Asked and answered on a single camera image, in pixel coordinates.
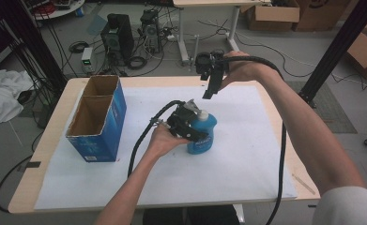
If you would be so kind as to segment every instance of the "white cloth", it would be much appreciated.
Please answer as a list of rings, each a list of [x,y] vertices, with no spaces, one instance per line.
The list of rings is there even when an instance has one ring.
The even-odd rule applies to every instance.
[[[22,110],[17,101],[22,91],[33,88],[33,81],[27,72],[0,70],[0,123],[6,122]]]
[[[313,216],[313,225],[367,225],[367,189],[338,187],[327,191]]]

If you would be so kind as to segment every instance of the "blue spray bottle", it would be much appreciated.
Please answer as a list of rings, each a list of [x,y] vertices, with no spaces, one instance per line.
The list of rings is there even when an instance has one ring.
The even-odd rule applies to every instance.
[[[200,111],[197,113],[197,118],[191,121],[191,127],[208,134],[206,138],[198,142],[190,142],[187,144],[190,154],[201,154],[205,153],[213,144],[213,128],[216,126],[218,121],[215,116],[208,113],[207,111]]]

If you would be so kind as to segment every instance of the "forearm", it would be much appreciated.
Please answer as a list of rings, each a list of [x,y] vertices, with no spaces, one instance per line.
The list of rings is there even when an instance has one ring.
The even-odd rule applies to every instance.
[[[353,161],[324,121],[278,75],[258,76],[279,111],[291,142],[322,195],[331,188],[364,187]]]
[[[129,179],[101,211],[97,225],[131,223],[145,181],[158,157],[144,154]]]

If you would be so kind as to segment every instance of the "desk leg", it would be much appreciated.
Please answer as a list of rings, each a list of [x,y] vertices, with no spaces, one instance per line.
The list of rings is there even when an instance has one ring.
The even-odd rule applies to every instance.
[[[239,7],[234,7],[232,24],[230,26],[230,32],[226,32],[227,41],[229,42],[230,47],[232,48],[233,51],[239,51],[236,41],[234,40],[234,34],[236,33],[238,15],[239,15]]]
[[[186,44],[184,43],[184,37],[183,37],[183,7],[179,9],[179,35],[177,37],[177,44],[180,49],[180,55],[182,57],[182,63],[189,63],[190,59],[187,55],[187,49]]]

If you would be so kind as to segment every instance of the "person's left hand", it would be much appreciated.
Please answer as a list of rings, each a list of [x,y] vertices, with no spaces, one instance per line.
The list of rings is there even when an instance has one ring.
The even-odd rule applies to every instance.
[[[190,141],[184,138],[178,138],[171,134],[169,129],[162,124],[159,124],[151,135],[150,144],[147,152],[154,154],[158,158],[166,155],[169,151],[180,144],[189,143]]]

